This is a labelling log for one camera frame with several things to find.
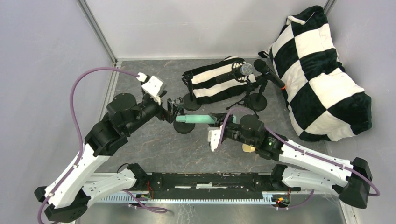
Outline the round base mic stand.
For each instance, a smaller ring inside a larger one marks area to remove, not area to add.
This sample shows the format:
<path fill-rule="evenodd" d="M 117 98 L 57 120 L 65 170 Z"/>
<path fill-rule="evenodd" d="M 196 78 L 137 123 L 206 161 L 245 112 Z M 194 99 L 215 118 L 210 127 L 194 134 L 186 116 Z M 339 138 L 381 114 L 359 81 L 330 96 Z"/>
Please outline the round base mic stand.
<path fill-rule="evenodd" d="M 258 93 L 253 93 L 250 95 L 250 103 L 254 111 L 263 111 L 267 107 L 267 100 L 263 93 L 267 86 L 268 80 L 261 77 L 257 80 L 257 84 L 260 86 Z"/>
<path fill-rule="evenodd" d="M 192 79 L 193 73 L 191 71 L 187 71 L 183 74 L 182 81 L 187 86 L 189 93 L 183 97 L 184 100 L 184 108 L 188 111 L 196 111 L 201 107 L 201 104 L 197 102 L 193 94 L 193 86 Z"/>
<path fill-rule="evenodd" d="M 195 124 L 186 124 L 184 122 L 176 121 L 176 117 L 178 115 L 185 115 L 183 98 L 178 97 L 173 101 L 173 103 L 174 103 L 174 106 L 177 107 L 175 115 L 174 115 L 175 119 L 173 121 L 173 127 L 174 127 L 175 131 L 180 134 L 188 134 L 188 133 L 192 132 L 193 129 L 195 128 Z"/>

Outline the cream beige microphone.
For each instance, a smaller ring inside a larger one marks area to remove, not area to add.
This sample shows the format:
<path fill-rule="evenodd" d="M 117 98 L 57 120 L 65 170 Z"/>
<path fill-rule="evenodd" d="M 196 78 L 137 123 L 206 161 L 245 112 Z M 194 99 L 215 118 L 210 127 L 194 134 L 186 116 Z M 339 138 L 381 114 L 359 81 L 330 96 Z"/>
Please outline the cream beige microphone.
<path fill-rule="evenodd" d="M 255 147 L 247 145 L 247 144 L 243 144 L 242 145 L 242 150 L 243 150 L 243 152 L 246 152 L 246 153 L 252 153 L 252 152 L 255 151 Z"/>

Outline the teal green microphone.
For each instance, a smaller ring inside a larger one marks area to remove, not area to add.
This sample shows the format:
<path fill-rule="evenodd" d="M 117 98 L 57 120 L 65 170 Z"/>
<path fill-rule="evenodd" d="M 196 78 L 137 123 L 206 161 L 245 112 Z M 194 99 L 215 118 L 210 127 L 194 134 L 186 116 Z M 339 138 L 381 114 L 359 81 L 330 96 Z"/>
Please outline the teal green microphone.
<path fill-rule="evenodd" d="M 208 115 L 178 115 L 176 122 L 186 124 L 218 124 L 222 123 L 226 113 L 211 113 Z"/>

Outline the black glitter microphone silver head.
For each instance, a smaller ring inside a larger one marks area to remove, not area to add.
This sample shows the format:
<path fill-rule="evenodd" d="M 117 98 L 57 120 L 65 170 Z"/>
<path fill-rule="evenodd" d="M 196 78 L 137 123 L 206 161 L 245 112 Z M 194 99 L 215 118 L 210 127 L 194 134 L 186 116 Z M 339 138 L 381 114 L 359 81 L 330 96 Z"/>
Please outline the black glitter microphone silver head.
<path fill-rule="evenodd" d="M 216 77 L 216 82 L 218 84 L 235 79 L 239 80 L 243 77 L 248 77 L 253 74 L 253 65 L 249 63 L 242 64 L 241 66 L 232 68 L 232 70 L 226 74 Z"/>

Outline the black microphone orange end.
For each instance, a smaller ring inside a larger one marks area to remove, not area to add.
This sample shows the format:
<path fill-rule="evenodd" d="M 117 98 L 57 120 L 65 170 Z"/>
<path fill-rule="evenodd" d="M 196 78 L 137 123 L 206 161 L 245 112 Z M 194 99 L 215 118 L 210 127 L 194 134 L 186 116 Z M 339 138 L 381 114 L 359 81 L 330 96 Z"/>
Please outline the black microphone orange end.
<path fill-rule="evenodd" d="M 286 88 L 286 84 L 268 67 L 265 61 L 256 59 L 253 66 L 257 72 L 262 73 L 265 78 L 272 81 L 278 88 L 281 90 Z"/>

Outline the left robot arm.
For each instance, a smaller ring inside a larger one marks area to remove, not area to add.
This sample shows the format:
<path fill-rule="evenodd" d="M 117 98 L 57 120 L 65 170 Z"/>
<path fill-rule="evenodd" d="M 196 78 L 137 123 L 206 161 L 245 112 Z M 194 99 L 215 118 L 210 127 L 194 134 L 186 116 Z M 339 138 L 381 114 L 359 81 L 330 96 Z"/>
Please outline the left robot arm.
<path fill-rule="evenodd" d="M 144 94 L 137 102 L 130 93 L 121 93 L 107 105 L 107 112 L 83 139 L 75 160 L 49 186 L 38 187 L 35 196 L 41 202 L 40 215 L 52 224 L 79 219 L 97 201 L 121 190 L 148 188 L 147 173 L 130 164 L 121 172 L 87 184 L 91 175 L 128 142 L 133 132 L 156 117 L 172 123 L 183 110 L 182 98 L 168 99 L 167 107 Z"/>

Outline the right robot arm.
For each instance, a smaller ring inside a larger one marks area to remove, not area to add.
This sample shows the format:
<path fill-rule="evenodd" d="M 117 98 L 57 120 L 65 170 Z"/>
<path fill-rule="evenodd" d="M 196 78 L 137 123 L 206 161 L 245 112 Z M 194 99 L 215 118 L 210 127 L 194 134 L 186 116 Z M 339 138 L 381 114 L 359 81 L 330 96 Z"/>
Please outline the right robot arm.
<path fill-rule="evenodd" d="M 243 143 L 260 157 L 282 163 L 271 174 L 274 185 L 322 191 L 350 206 L 367 207 L 373 186 L 365 159 L 340 159 L 301 146 L 268 130 L 255 115 L 243 116 L 238 124 L 226 113 L 210 113 L 209 117 L 214 121 L 208 129 L 212 150 L 225 139 Z"/>

